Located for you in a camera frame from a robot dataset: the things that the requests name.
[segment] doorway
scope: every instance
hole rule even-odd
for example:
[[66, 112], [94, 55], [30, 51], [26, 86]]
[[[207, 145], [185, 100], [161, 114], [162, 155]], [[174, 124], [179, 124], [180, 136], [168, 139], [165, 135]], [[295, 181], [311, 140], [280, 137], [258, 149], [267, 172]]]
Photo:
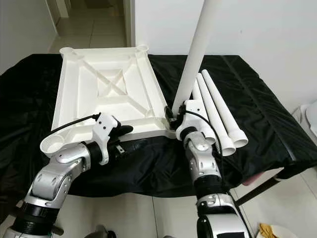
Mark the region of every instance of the doorway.
[[[48, 0], [50, 11], [56, 11], [54, 0]], [[70, 0], [68, 18], [60, 17], [56, 23], [58, 36], [50, 52], [59, 53], [63, 47], [118, 48], [131, 45], [130, 0]]]

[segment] black metal bar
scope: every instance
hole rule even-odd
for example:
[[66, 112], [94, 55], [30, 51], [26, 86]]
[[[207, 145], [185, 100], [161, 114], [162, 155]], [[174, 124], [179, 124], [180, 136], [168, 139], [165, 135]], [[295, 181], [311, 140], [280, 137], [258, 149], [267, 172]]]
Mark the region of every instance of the black metal bar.
[[271, 177], [269, 180], [265, 181], [264, 183], [253, 189], [251, 192], [248, 192], [246, 195], [238, 199], [236, 201], [237, 206], [241, 206], [245, 202], [249, 201], [255, 196], [258, 196], [260, 193], [266, 191], [270, 187], [273, 187], [277, 183], [279, 183], [279, 181], [277, 181], [274, 177]]

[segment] black tablecloth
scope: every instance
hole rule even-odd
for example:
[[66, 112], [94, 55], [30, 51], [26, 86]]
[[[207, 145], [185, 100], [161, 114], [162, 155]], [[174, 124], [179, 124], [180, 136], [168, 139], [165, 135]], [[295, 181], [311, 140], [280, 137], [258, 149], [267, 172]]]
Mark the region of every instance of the black tablecloth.
[[[186, 56], [149, 56], [171, 107]], [[62, 58], [31, 55], [0, 77], [0, 222], [26, 194], [48, 159], [39, 144], [53, 119]], [[249, 177], [284, 167], [288, 178], [317, 164], [317, 148], [275, 95], [239, 56], [205, 56], [207, 69], [249, 143], [225, 157], [225, 179], [235, 187]], [[181, 142], [165, 137], [123, 142], [124, 156], [83, 173], [70, 194], [192, 195]]]

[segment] pink object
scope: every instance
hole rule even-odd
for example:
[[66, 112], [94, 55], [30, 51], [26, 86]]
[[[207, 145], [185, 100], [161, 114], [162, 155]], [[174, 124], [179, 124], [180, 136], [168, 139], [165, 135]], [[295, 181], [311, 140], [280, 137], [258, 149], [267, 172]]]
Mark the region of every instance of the pink object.
[[264, 172], [261, 172], [257, 175], [253, 175], [251, 178], [245, 180], [242, 184], [244, 186], [249, 186], [250, 184], [252, 184], [255, 180], [257, 180]]

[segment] white wall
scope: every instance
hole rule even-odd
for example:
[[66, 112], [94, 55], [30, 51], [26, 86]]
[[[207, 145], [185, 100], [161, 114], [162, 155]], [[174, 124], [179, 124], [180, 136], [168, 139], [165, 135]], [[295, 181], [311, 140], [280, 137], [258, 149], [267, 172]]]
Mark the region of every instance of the white wall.
[[[203, 0], [135, 1], [136, 44], [186, 54]], [[317, 2], [223, 0], [207, 54], [237, 54], [292, 111], [317, 99]]]
[[135, 30], [134, 30], [134, 1], [123, 0], [125, 34], [127, 38], [127, 46], [135, 46]]
[[70, 1], [69, 0], [56, 0], [56, 4], [59, 10], [60, 17], [68, 18], [70, 11]]
[[59, 13], [59, 9], [58, 9], [56, 0], [47, 0], [47, 2], [48, 2], [49, 10], [51, 12], [53, 21], [54, 21], [55, 25], [57, 25], [57, 22], [60, 19], [60, 13]]
[[47, 53], [56, 31], [44, 0], [0, 0], [0, 73], [33, 53]]

